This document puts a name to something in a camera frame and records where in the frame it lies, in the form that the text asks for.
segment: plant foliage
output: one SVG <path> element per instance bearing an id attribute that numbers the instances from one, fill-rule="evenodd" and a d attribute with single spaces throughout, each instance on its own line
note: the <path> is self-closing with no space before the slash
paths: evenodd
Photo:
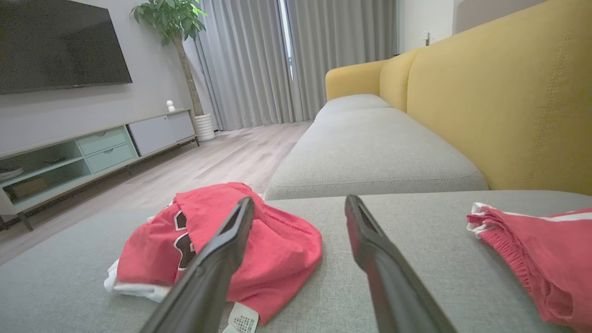
<path id="1" fill-rule="evenodd" d="M 162 36 L 162 46 L 167 45 L 175 36 L 195 39 L 197 33 L 205 30 L 200 15 L 207 14 L 194 4 L 200 0 L 149 0 L 134 7 L 131 14 L 138 23 L 140 20 L 151 25 Z"/>

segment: television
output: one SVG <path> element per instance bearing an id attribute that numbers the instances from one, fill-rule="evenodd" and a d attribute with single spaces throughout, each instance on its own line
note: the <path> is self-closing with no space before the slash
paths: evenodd
<path id="1" fill-rule="evenodd" d="M 131 83 L 105 8 L 0 0 L 0 94 Z"/>

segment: sofa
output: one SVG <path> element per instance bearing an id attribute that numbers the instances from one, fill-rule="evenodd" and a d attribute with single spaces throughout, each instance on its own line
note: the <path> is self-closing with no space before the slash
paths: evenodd
<path id="1" fill-rule="evenodd" d="M 592 3 L 550 0 L 328 73 L 329 102 L 266 193 L 321 232 L 323 257 L 256 332 L 377 332 L 345 194 L 361 195 L 458 332 L 568 332 L 540 319 L 508 265 L 465 227 L 473 202 L 534 216 L 592 207 L 591 14 Z M 103 212 L 0 266 L 0 331 L 138 331 L 157 304 L 102 282 L 160 209 Z"/>
<path id="2" fill-rule="evenodd" d="M 590 6 L 550 0 L 389 60 L 330 71 L 328 102 L 266 199 L 592 194 Z"/>

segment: clothing tag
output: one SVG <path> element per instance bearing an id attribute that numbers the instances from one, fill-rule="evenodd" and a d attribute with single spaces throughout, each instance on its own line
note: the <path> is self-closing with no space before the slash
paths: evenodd
<path id="1" fill-rule="evenodd" d="M 248 306 L 235 303 L 230 317 L 228 327 L 222 333 L 254 333 L 259 322 L 259 314 Z"/>

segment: white ribbed pot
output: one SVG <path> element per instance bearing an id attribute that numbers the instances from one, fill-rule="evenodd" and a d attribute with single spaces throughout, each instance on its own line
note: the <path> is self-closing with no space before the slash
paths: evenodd
<path id="1" fill-rule="evenodd" d="M 214 127 L 212 126 L 211 114 L 196 116 L 195 123 L 197 124 L 197 139 L 200 142 L 209 141 L 216 138 L 216 135 L 214 134 Z"/>

